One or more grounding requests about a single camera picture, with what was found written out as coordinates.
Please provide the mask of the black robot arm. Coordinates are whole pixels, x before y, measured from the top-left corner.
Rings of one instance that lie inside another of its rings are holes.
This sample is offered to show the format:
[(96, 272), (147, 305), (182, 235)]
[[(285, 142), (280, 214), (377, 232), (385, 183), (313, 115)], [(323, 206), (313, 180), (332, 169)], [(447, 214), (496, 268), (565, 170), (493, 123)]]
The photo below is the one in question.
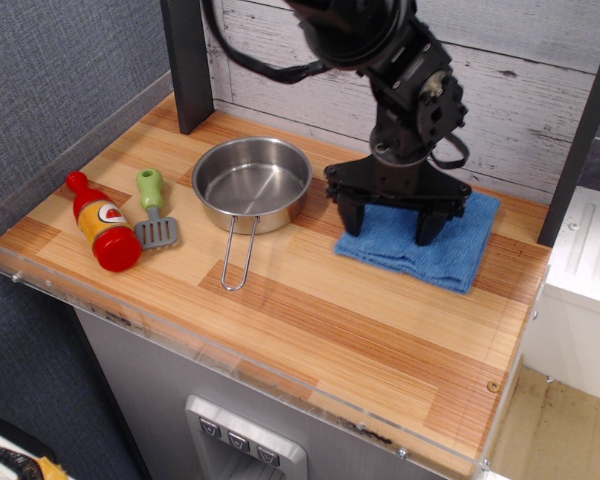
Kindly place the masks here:
[(413, 1), (292, 1), (307, 44), (327, 67), (369, 80), (377, 103), (368, 157), (325, 168), (346, 231), (362, 231), (368, 204), (415, 210), (417, 244), (464, 213), (470, 187), (447, 175), (469, 151), (454, 132), (467, 110), (451, 58)]

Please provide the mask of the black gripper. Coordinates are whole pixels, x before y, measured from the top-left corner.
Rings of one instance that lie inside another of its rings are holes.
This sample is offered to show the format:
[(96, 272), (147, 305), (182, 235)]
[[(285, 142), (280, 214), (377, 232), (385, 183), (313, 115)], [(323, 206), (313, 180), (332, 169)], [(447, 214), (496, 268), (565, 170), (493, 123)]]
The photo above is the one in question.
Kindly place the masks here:
[(361, 233), (368, 204), (416, 210), (416, 244), (427, 246), (449, 218), (462, 216), (471, 188), (448, 172), (466, 164), (469, 150), (453, 134), (444, 141), (456, 148), (458, 159), (441, 160), (430, 150), (410, 164), (391, 164), (369, 155), (326, 167), (327, 195), (338, 205), (346, 232)]

